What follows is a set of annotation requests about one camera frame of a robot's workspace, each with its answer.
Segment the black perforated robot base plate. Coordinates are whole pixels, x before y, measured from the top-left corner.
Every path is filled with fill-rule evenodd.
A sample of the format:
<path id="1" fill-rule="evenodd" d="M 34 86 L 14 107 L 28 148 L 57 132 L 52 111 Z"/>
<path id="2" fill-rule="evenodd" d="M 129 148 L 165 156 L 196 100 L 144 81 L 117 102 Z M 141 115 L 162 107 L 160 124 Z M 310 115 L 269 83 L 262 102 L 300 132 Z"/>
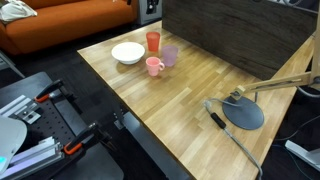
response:
<path id="1" fill-rule="evenodd" d="M 20 95 L 33 99 L 52 80 L 40 72 L 0 89 L 0 107 Z M 40 104 L 41 118 L 28 125 L 28 137 L 33 142 L 52 136 L 62 145 L 71 142 L 87 125 L 62 96 Z M 51 165 L 24 180 L 123 180 L 124 173 L 100 143 L 80 149 L 66 161 Z"/>

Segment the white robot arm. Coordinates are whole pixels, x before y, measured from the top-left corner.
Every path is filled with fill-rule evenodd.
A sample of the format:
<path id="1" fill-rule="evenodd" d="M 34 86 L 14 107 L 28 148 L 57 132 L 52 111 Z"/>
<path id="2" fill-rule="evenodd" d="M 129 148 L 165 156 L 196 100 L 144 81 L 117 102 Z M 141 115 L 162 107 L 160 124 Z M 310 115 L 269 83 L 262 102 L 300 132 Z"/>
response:
<path id="1" fill-rule="evenodd" d="M 0 174 L 8 168 L 27 135 L 24 122 L 0 116 Z"/>

